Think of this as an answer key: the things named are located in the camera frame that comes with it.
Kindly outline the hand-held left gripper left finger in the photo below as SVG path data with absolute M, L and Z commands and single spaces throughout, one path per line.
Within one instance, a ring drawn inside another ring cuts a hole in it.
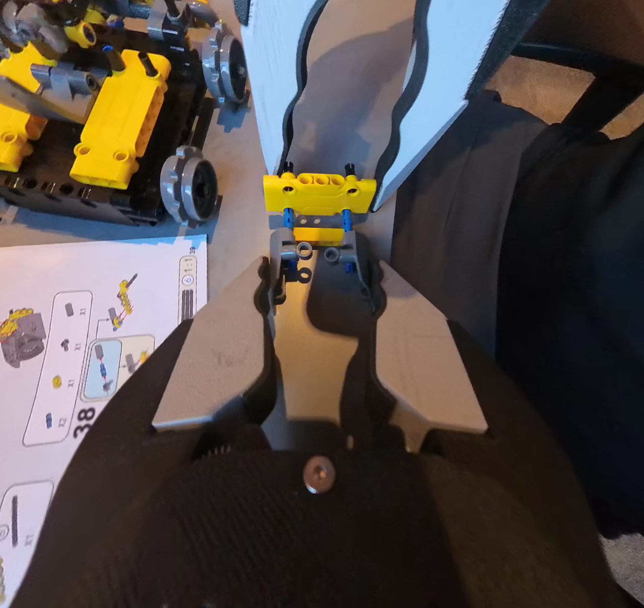
M 152 424 L 262 424 L 277 398 L 268 322 L 269 260 L 251 262 L 195 315 Z

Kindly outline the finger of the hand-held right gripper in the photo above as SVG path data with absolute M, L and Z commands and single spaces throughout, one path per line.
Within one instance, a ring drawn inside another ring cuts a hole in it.
M 391 136 L 375 170 L 377 211 L 468 104 L 466 95 L 510 0 L 416 0 L 414 47 Z
M 293 113 L 307 84 L 312 33 L 329 0 L 249 0 L 241 28 L 254 112 L 268 174 L 281 173 Z

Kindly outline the yellow black brick vehicle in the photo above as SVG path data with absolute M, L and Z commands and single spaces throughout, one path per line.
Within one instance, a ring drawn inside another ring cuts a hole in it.
M 203 146 L 249 97 L 209 0 L 1 0 L 1 199 L 123 225 L 218 209 Z

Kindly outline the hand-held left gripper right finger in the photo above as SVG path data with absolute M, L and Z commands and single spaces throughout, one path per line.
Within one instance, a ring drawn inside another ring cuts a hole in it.
M 370 261 L 369 314 L 343 382 L 348 449 L 420 452 L 431 432 L 488 422 L 446 316 L 389 264 Z

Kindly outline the yellow brick panel with pins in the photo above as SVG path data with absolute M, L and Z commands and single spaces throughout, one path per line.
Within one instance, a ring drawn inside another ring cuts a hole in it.
M 345 174 L 296 174 L 288 162 L 281 174 L 265 175 L 262 185 L 272 229 L 349 230 L 367 220 L 377 182 L 357 177 L 351 163 L 345 167 Z

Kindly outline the grey brick bucket assembly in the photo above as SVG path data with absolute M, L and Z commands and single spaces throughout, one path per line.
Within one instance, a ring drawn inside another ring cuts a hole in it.
M 366 237 L 354 230 L 354 214 L 349 209 L 343 209 L 339 214 L 322 216 L 320 214 L 305 215 L 312 223 L 320 219 L 321 223 L 339 223 L 339 228 L 332 228 L 332 232 L 341 231 L 338 242 L 326 242 L 323 253 L 324 260 L 331 266 L 342 265 L 347 273 L 356 275 L 359 283 L 359 292 L 362 297 L 374 308 L 374 295 L 372 287 L 372 270 L 368 261 L 368 242 Z M 300 261 L 312 258 L 314 247 L 322 246 L 321 241 L 297 241 L 294 231 L 300 220 L 294 209 L 286 208 L 283 211 L 283 225 L 276 228 L 270 235 L 269 255 L 269 310 L 271 314 L 276 311 L 276 306 L 282 304 L 286 297 L 286 273 L 297 272 Z

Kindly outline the white building instruction booklet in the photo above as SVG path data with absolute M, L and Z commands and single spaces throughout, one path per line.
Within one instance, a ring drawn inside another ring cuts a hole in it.
M 207 302 L 205 235 L 1 249 L 1 606 L 112 396 Z

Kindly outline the black office chair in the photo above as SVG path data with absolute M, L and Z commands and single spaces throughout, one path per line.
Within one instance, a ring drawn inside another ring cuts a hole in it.
M 513 55 L 590 72 L 563 124 L 599 131 L 643 95 L 643 0 L 551 0 Z

